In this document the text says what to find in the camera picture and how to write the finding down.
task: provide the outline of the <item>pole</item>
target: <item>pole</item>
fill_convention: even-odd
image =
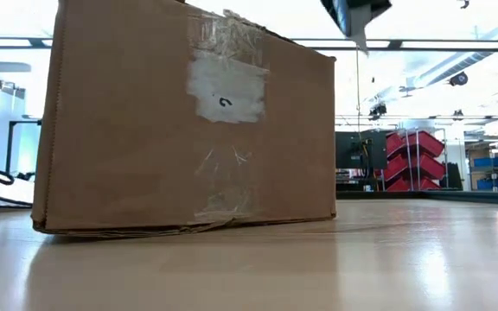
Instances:
[[[417,178],[418,178],[418,190],[421,191],[421,185],[420,185],[420,139],[418,138],[418,134],[420,133],[420,130],[417,128],[416,129],[416,164],[417,164]]]
[[[443,130],[443,141],[445,144],[444,154],[445,154],[445,188],[449,188],[449,157],[447,156],[447,131],[445,128]]]
[[[383,192],[386,191],[386,177],[384,177],[384,170],[381,170],[381,188]]]
[[[405,135],[406,135],[406,155],[408,157],[408,170],[411,173],[411,191],[414,191],[414,178],[412,177],[411,143],[408,141],[407,129],[405,129]]]
[[[5,173],[10,174],[10,158],[13,149],[13,131],[15,129],[15,122],[9,121],[9,134],[7,135],[7,158],[5,159]]]

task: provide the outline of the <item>brown cardboard box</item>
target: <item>brown cardboard box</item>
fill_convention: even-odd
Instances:
[[[36,230],[164,234],[334,216],[335,60],[225,13],[61,1]]]

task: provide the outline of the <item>red storage bin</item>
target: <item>red storage bin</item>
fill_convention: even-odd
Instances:
[[[409,133],[408,141],[411,146],[416,146],[416,133]],[[418,133],[418,142],[420,144],[420,153],[424,151],[433,157],[440,156],[445,148],[443,143],[439,142],[434,136],[423,130]]]
[[[393,159],[389,160],[387,168],[384,169],[384,180],[390,181],[391,179],[399,176],[407,168],[408,160],[406,160],[402,155],[395,156]]]
[[[418,183],[416,181],[414,182],[414,191],[438,190],[438,189],[441,189],[441,187],[428,177],[420,178],[420,187],[418,187]]]
[[[416,159],[416,155],[411,156],[412,168],[418,167],[418,161]],[[426,175],[434,180],[441,180],[445,176],[445,166],[432,158],[431,155],[424,153],[420,156],[420,174]]]
[[[396,132],[389,133],[386,136],[386,156],[394,156],[395,152],[405,146],[405,141]]]
[[[396,179],[395,182],[386,189],[387,192],[404,192],[410,190],[411,186],[407,181],[405,181],[403,176],[400,176],[398,179]]]

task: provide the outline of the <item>storage rack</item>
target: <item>storage rack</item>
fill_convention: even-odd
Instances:
[[[436,129],[436,128],[414,128],[412,130],[408,130],[408,129],[404,129],[404,130],[398,130],[396,132],[394,132],[396,135],[399,135],[399,136],[404,136],[405,138],[405,146],[403,146],[402,148],[406,148],[406,158],[407,158],[407,161],[408,161],[408,170],[409,170],[409,175],[410,175],[410,179],[411,179],[411,182],[410,182],[410,190],[411,191],[421,191],[422,190],[422,180],[421,180],[421,167],[422,167],[422,161],[421,161],[421,157],[423,156],[421,154],[421,150],[420,150],[420,132],[426,132],[426,133],[433,133],[435,135],[436,132],[438,131],[442,131],[443,132],[443,155],[444,155],[444,174],[443,174],[443,177],[447,182],[445,182],[445,188],[448,188],[449,187],[449,170],[448,170],[448,154],[447,154],[447,134],[446,134],[446,130],[445,129]],[[411,145],[413,145],[412,143],[410,143],[410,139],[409,139],[409,136],[410,135],[415,135],[416,137],[416,187],[415,187],[415,183],[414,183],[414,173],[413,173],[413,163],[412,163],[412,151],[411,151]],[[397,150],[399,150],[400,148],[396,148],[395,150],[389,150],[391,152],[388,151],[387,153],[387,156],[391,156],[394,152],[396,152]],[[386,178],[385,178],[385,171],[382,169],[381,170],[381,176],[382,176],[382,188],[383,188],[383,191],[386,191]]]
[[[492,192],[498,192],[498,186],[497,186],[497,181],[498,181],[498,165],[495,164],[495,159],[497,159],[496,154],[489,151],[489,159],[490,159],[490,166],[471,166],[470,164],[470,174],[484,174],[488,175],[491,178],[491,191]]]

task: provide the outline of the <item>white label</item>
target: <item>white label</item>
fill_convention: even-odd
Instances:
[[[189,66],[188,94],[196,114],[211,122],[258,122],[265,111],[266,70],[195,50]]]

